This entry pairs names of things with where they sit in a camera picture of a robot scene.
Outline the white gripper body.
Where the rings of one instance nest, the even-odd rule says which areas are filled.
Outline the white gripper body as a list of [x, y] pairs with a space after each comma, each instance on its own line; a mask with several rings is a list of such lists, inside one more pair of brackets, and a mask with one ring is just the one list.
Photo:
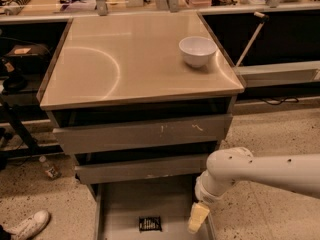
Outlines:
[[206, 205], [212, 205], [214, 202], [220, 200], [219, 196], [215, 196], [209, 193], [203, 186], [202, 181], [200, 178], [196, 179], [195, 183], [195, 196], [199, 202], [202, 202]]

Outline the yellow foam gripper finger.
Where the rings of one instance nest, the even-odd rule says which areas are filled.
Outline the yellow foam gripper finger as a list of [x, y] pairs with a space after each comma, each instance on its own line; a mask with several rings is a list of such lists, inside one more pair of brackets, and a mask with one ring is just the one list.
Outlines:
[[188, 220], [188, 231], [195, 234], [199, 231], [210, 212], [209, 207], [202, 203], [194, 203], [191, 207], [190, 218]]

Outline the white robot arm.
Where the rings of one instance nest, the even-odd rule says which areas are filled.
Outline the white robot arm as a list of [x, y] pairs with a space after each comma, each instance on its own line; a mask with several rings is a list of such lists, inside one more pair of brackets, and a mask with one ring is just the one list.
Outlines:
[[195, 234], [209, 216], [211, 204], [240, 181], [251, 181], [282, 190], [320, 197], [320, 155], [254, 157], [245, 147], [218, 150], [206, 160], [196, 178], [195, 197], [188, 230]]

